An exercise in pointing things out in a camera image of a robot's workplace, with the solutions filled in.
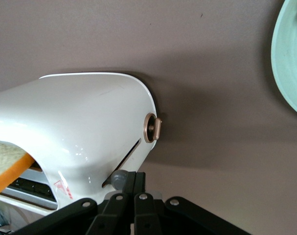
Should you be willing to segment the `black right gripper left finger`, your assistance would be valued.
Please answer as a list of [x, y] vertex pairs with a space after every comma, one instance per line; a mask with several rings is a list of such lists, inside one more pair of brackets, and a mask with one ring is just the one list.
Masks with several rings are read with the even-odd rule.
[[100, 205], [91, 198], [80, 199], [16, 232], [15, 235], [113, 235], [122, 227], [123, 216], [133, 193], [136, 172], [115, 171], [116, 189]]

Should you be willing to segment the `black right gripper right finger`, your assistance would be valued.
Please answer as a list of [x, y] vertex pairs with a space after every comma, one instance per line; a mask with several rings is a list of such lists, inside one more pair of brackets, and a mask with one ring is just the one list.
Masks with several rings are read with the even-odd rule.
[[165, 202], [145, 190], [145, 173], [135, 177], [136, 235], [247, 235], [248, 232], [199, 207], [174, 196]]

